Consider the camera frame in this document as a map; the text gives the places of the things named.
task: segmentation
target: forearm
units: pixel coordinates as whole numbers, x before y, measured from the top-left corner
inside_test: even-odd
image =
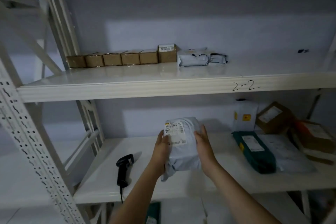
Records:
[[[145,223],[147,209],[159,176],[157,170],[149,164],[110,224]]]
[[[229,209],[238,224],[280,224],[219,164],[214,167],[211,179],[225,197]]]

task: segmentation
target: hand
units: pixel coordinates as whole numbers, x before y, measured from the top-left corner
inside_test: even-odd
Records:
[[[213,153],[205,126],[201,126],[201,134],[195,131],[194,135],[197,142],[197,151],[199,159],[201,160],[202,170],[206,176],[211,178],[212,173],[215,171],[216,167],[219,166],[219,163]]]
[[[160,177],[165,172],[165,163],[168,160],[170,147],[168,145],[168,136],[163,136],[163,130],[157,136],[152,158],[148,166]]]

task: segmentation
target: white label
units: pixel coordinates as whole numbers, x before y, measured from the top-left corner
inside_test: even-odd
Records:
[[[170,52],[174,50],[173,44],[159,45],[159,52]]]
[[[332,138],[323,130],[320,125],[310,123],[304,123],[304,125],[306,126],[306,128],[308,128],[309,132],[314,137],[332,140]]]
[[[153,217],[151,216],[148,216],[147,218],[147,221],[146,221],[146,224],[156,224],[156,219],[154,219]]]
[[[181,121],[166,123],[164,135],[170,135],[173,146],[187,144],[186,134]]]
[[[282,113],[282,111],[278,107],[273,106],[269,108],[263,115],[261,115],[259,117],[259,120],[261,120],[264,123],[267,123],[270,120],[273,120],[280,113]]]
[[[264,151],[265,149],[258,143],[257,139],[254,136],[242,136],[244,142],[246,143],[247,147],[251,151]]]

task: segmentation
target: barcode scanner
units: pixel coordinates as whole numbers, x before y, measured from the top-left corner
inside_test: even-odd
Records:
[[[123,203],[122,189],[128,186],[128,182],[126,181],[126,172],[128,167],[131,166],[133,163],[134,163],[133,154],[129,154],[127,156],[120,158],[116,163],[117,167],[119,167],[117,185],[120,187],[120,197],[122,203]]]

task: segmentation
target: yellow sticker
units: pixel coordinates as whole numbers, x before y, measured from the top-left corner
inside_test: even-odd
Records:
[[[243,115],[243,121],[250,121],[251,120],[251,115],[250,114],[244,114]]]
[[[244,146],[243,146],[242,143],[239,144],[239,148],[240,148],[241,152],[244,152],[244,149],[245,149],[245,148],[244,148]]]

